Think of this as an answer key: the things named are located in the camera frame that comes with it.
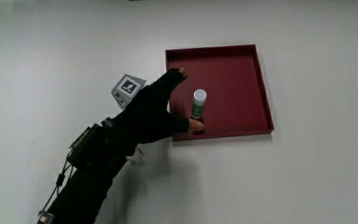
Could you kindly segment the person's left hand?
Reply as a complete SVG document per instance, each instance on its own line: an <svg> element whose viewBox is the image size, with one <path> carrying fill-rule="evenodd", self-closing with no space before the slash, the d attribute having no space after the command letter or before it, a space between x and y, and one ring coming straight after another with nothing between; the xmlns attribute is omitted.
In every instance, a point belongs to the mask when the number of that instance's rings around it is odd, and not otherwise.
<svg viewBox="0 0 358 224"><path fill-rule="evenodd" d="M204 124L195 119L177 118L167 111L172 91L187 79L184 68L171 68L158 80L146 85L109 127L118 127L117 148L131 156L138 144L148 144L176 134L202 131Z"/></svg>

